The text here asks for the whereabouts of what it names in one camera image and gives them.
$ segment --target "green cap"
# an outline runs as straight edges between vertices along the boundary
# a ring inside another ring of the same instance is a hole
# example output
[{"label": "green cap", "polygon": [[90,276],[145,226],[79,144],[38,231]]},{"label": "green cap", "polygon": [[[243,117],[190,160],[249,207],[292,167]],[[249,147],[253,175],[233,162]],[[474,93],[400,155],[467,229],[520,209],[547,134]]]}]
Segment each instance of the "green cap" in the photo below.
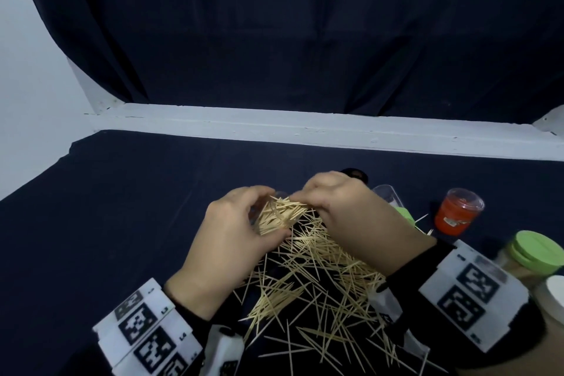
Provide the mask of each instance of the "green cap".
[{"label": "green cap", "polygon": [[402,216],[405,217],[405,219],[412,225],[415,226],[415,220],[413,220],[413,217],[411,216],[411,214],[409,213],[409,211],[407,211],[407,209],[403,208],[403,207],[394,207],[395,209],[398,210],[399,214],[401,214]]},{"label": "green cap", "polygon": [[508,249],[518,263],[539,275],[551,275],[564,266],[562,247],[532,230],[518,231]]}]

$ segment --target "red container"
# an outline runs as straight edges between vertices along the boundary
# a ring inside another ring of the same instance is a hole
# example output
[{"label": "red container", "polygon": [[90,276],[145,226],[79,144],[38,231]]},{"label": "red container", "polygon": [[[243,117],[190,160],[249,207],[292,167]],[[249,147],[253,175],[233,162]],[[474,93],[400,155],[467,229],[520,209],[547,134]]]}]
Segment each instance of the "red container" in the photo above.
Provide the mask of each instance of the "red container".
[{"label": "red container", "polygon": [[485,206],[483,199],[474,192],[451,189],[435,216],[435,226],[447,235],[460,235]]}]

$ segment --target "person's right hand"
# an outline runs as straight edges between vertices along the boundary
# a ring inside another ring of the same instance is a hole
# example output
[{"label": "person's right hand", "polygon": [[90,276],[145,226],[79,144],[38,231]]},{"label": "person's right hand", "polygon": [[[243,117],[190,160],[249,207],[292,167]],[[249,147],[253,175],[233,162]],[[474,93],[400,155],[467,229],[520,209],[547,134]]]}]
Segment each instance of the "person's right hand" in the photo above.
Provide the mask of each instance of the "person's right hand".
[{"label": "person's right hand", "polygon": [[337,171],[315,175],[290,200],[314,207],[345,251],[385,276],[437,242],[412,227],[362,181]]}]

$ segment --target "wristband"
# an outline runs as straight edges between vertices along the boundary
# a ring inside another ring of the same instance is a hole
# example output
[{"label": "wristband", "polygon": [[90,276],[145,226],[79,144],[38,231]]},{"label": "wristband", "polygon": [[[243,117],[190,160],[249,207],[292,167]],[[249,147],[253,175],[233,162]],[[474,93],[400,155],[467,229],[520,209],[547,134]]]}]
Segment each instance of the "wristband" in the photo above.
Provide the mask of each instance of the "wristband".
[{"label": "wristband", "polygon": [[[412,334],[460,369],[530,351],[546,327],[526,288],[463,242],[455,245],[438,241],[371,295],[376,310],[393,310],[386,333],[400,343]],[[383,294],[386,299],[379,299]]]},{"label": "wristband", "polygon": [[154,279],[93,330],[116,376],[181,374],[202,351],[192,327]]}]

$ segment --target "jar with green lid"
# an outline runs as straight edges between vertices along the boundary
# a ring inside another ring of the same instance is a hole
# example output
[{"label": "jar with green lid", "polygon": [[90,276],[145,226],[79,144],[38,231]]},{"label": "jar with green lid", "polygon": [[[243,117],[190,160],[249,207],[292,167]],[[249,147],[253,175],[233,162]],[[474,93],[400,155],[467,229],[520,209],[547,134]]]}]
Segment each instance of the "jar with green lid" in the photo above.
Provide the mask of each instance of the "jar with green lid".
[{"label": "jar with green lid", "polygon": [[500,250],[495,263],[533,288],[564,266],[564,249],[545,235],[520,230]]}]

